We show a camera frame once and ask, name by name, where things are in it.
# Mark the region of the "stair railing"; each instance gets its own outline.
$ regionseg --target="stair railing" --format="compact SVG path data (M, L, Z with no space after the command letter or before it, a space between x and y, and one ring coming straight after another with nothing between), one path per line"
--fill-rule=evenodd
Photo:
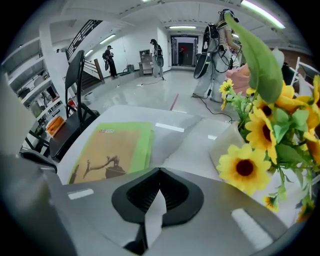
M102 72L101 72L101 68L100 68L100 65L99 65L99 62L98 62L98 59L95 58L94 60L94 64L87 61L87 60L84 60L84 67L88 70L90 70L91 72L94 72L94 73L97 73L98 75L98 79L100 79L101 81L104 81L105 78L104 76L102 75Z
M102 20L90 19L84 26L80 29L79 33L76 34L75 38L72 40L70 46L66 50L66 57L69 60L72 54L76 51L80 43L86 38L86 36L98 26Z

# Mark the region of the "white ceiling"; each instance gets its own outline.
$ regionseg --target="white ceiling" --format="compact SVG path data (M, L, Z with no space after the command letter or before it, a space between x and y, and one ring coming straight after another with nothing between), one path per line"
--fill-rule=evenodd
M270 47L292 47L293 50L309 53L304 39L283 9L272 0L250 1L277 17L285 25L285 29L275 29L265 18L244 8L240 4L241 0L51 0L29 24L32 31L36 31L35 27L39 27L44 21L55 22L51 25L51 36L55 42L76 35L89 19L112 21L115 26L118 22L122 28L158 19L166 28L171 25L196 26L192 33L200 35L208 23L218 20L218 11L228 8L234 11L241 25Z

